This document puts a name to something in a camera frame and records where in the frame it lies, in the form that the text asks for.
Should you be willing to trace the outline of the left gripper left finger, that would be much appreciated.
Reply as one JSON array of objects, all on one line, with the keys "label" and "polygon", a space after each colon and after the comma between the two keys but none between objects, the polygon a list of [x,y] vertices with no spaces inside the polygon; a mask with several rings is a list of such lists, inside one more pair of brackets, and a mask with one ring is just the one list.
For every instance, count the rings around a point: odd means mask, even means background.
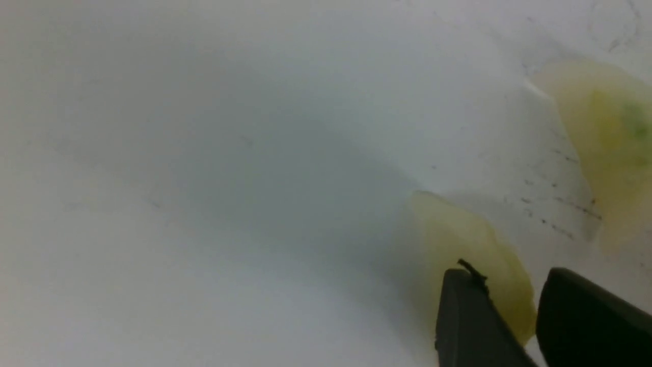
[{"label": "left gripper left finger", "polygon": [[536,366],[499,315],[487,277],[468,261],[446,270],[434,347],[440,366]]}]

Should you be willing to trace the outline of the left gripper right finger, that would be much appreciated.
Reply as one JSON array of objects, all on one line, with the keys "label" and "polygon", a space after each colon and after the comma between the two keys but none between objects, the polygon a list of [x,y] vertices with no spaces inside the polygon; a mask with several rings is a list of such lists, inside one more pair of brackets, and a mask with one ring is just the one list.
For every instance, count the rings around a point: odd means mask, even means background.
[{"label": "left gripper right finger", "polygon": [[551,269],[536,339],[549,366],[650,366],[651,317],[583,276]]}]

